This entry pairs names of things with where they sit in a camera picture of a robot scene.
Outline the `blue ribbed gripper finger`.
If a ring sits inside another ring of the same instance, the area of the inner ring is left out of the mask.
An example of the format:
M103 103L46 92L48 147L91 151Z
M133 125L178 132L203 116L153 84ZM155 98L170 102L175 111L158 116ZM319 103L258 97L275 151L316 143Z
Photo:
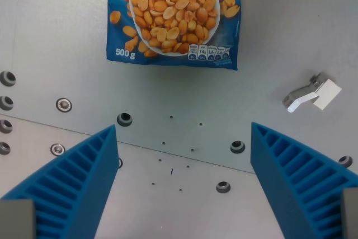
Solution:
M343 237L341 195L357 186L357 174L258 123L251 165L285 238Z
M94 238L117 171L111 125L48 162L2 199L34 202L36 238Z

